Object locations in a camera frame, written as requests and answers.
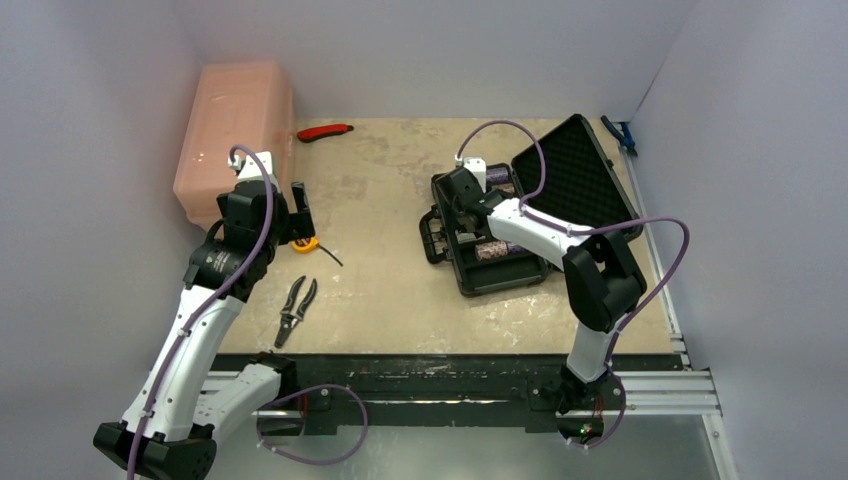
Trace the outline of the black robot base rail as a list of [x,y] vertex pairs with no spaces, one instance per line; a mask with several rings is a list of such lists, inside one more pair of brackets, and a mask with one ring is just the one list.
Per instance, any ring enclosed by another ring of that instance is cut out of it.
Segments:
[[281,368],[280,397],[312,390],[277,409],[304,415],[308,435],[332,435],[366,419],[372,427],[506,427],[594,440],[620,412],[720,411],[710,373],[673,354],[616,355],[615,378],[580,394],[565,390],[562,354],[220,354],[203,394],[254,363]]

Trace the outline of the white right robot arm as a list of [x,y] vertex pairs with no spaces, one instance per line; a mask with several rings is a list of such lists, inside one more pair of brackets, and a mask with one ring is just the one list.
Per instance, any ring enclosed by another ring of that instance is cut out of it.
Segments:
[[461,228],[514,243],[563,273],[578,327],[561,392],[573,406],[588,405],[611,375],[614,343],[647,291],[623,235],[616,229],[593,231],[567,223],[500,190],[485,192],[465,167],[437,177],[435,190]]

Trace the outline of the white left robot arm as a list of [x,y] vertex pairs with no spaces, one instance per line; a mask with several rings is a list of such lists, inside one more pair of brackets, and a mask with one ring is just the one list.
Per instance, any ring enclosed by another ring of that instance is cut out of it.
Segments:
[[147,380],[121,420],[98,426],[93,446],[123,470],[149,479],[203,479],[219,443],[268,403],[284,409],[297,399],[294,364],[257,355],[233,384],[201,400],[201,390],[227,331],[276,248],[312,237],[315,228],[303,183],[291,185],[295,212],[274,195],[270,230],[257,254],[266,213],[265,185],[240,181],[217,198],[220,218],[189,257],[174,324]]

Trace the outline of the black poker set case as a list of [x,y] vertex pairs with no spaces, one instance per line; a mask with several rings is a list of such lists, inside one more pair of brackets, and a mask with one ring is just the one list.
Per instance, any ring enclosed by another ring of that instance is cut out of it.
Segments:
[[[540,188],[541,193],[529,199],[527,204],[557,219],[580,227],[597,228],[637,217],[614,173],[612,160],[603,151],[588,120],[580,114],[569,117],[510,162],[489,165],[487,170],[497,167],[508,168],[512,182],[486,183],[485,192],[497,189],[519,198]],[[449,262],[460,293],[466,297],[543,282],[553,268],[528,251],[501,259],[476,260],[474,247],[497,239],[449,227],[446,202],[435,190],[435,180],[443,174],[446,173],[432,177],[434,204],[419,222],[427,261],[431,264]]]

